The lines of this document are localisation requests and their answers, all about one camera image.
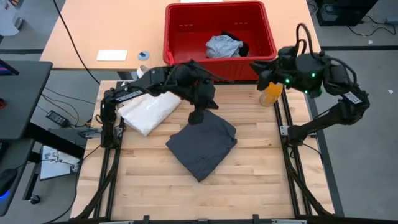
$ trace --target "white cloth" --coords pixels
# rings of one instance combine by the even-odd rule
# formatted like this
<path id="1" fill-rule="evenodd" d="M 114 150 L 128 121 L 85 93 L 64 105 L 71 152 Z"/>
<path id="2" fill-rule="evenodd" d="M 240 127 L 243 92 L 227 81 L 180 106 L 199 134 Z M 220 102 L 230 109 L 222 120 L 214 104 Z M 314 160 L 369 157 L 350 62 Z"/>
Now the white cloth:
<path id="1" fill-rule="evenodd" d="M 158 97 L 145 94 L 131 99 L 118 109 L 124 122 L 142 135 L 147 136 L 181 103 L 171 92 Z"/>
<path id="2" fill-rule="evenodd" d="M 211 37 L 206 47 L 208 58 L 240 57 L 239 48 L 243 47 L 243 42 L 234 40 L 228 35 L 219 35 Z"/>

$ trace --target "wooden table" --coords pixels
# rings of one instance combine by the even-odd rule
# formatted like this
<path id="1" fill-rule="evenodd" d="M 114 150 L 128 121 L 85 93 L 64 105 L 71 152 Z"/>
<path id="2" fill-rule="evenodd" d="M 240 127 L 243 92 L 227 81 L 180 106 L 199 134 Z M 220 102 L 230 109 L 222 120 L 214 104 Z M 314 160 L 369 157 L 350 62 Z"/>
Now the wooden table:
<path id="1" fill-rule="evenodd" d="M 310 29 L 314 51 L 320 50 L 305 0 L 261 1 L 266 7 L 277 49 L 294 45 L 295 28 L 304 22 Z M 164 65 L 165 8 L 176 2 L 179 0 L 67 0 L 62 14 L 89 69 L 130 71 L 140 65 L 149 68 Z M 101 49 L 126 49 L 127 59 L 99 62 L 96 56 Z M 149 60 L 144 62 L 137 59 L 143 50 L 150 52 Z M 55 70 L 83 69 L 60 19 L 40 60 L 51 61 Z M 104 91 L 115 84 L 101 83 L 95 115 L 99 113 Z M 274 109 L 260 106 L 259 95 L 254 85 L 216 87 L 215 101 L 220 109 L 213 112 L 236 127 L 238 144 L 202 183 L 198 183 L 165 146 L 169 136 L 187 123 L 192 106 L 186 101 L 146 138 L 127 129 L 112 219 L 141 220 L 143 215 L 150 215 L 153 220 L 250 219 L 255 213 L 260 218 L 293 217 Z M 287 96 L 294 123 L 309 121 L 304 95 L 289 90 Z M 93 121 L 92 126 L 100 127 L 95 119 Z M 306 143 L 317 148 L 314 139 Z M 88 141 L 86 154 L 99 144 L 99 139 Z M 97 190 L 103 154 L 99 149 L 83 164 L 72 217 L 83 210 Z M 300 155 L 308 188 L 332 212 L 319 155 L 306 147 L 300 147 Z M 298 197 L 303 211 L 300 194 Z"/>
<path id="2" fill-rule="evenodd" d="M 306 0 L 261 1 L 266 7 L 277 49 L 294 45 L 295 28 L 299 22 L 304 22 L 310 29 L 314 51 L 320 50 Z M 162 58 L 165 8 L 176 2 L 180 1 L 67 0 L 62 7 L 62 15 L 90 70 L 131 71 L 140 65 L 148 68 L 165 65 Z M 111 49 L 127 50 L 126 61 L 97 61 L 99 50 Z M 150 53 L 146 61 L 137 57 L 143 50 Z M 84 69 L 60 19 L 40 60 L 52 62 L 54 70 Z"/>
<path id="3" fill-rule="evenodd" d="M 116 81 L 101 82 L 94 114 L 99 113 L 104 91 L 115 85 Z M 152 220 L 251 219 L 252 214 L 259 214 L 260 218 L 292 218 L 274 107 L 261 106 L 260 94 L 256 85 L 216 86 L 215 101 L 220 108 L 212 112 L 236 128 L 238 143 L 201 183 L 165 145 L 171 134 L 187 124 L 193 110 L 187 101 L 147 137 L 128 128 L 123 136 L 112 220 L 142 220 L 144 215 L 150 215 Z M 287 98 L 294 123 L 310 121 L 304 95 L 287 90 Z M 100 127 L 93 121 L 92 126 Z M 308 138 L 305 143 L 317 148 L 314 139 Z M 88 141 L 86 154 L 99 144 L 99 139 Z M 307 147 L 299 147 L 299 151 L 308 188 L 333 212 L 319 155 Z M 83 210 L 98 188 L 103 154 L 103 149 L 99 149 L 83 164 L 72 217 Z M 303 211 L 300 194 L 298 197 Z"/>

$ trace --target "yellow cup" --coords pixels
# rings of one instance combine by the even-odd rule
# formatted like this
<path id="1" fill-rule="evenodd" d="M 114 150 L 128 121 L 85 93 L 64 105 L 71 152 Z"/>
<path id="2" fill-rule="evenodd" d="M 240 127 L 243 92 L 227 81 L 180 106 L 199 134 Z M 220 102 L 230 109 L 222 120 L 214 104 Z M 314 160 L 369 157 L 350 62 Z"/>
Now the yellow cup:
<path id="1" fill-rule="evenodd" d="M 261 93 L 260 104 L 262 106 L 272 106 L 282 94 L 284 86 L 282 84 L 269 83 L 269 86 Z"/>

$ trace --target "gray cloth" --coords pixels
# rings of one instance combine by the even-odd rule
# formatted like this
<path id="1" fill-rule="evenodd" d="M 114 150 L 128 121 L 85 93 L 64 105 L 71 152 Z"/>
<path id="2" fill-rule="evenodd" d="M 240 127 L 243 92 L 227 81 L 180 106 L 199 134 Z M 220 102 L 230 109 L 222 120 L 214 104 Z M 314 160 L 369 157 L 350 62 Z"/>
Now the gray cloth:
<path id="1" fill-rule="evenodd" d="M 239 48 L 242 46 L 242 41 L 233 40 L 228 35 L 213 36 L 206 43 L 206 54 L 208 58 L 240 57 Z"/>
<path id="2" fill-rule="evenodd" d="M 204 111 L 203 122 L 187 124 L 170 137 L 166 146 L 175 157 L 201 182 L 236 145 L 236 129 L 219 116 Z"/>

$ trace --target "red plastic bin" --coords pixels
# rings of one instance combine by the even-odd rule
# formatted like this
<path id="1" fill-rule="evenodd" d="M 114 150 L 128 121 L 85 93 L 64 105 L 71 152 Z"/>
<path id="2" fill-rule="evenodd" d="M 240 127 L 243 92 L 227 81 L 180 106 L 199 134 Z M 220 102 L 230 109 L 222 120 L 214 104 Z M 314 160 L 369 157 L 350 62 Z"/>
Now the red plastic bin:
<path id="1" fill-rule="evenodd" d="M 248 56 L 207 58 L 206 43 L 221 31 L 247 43 Z M 221 77 L 257 80 L 250 63 L 273 60 L 276 53 L 266 9 L 260 1 L 170 4 L 166 8 L 163 58 L 169 65 L 194 59 Z"/>

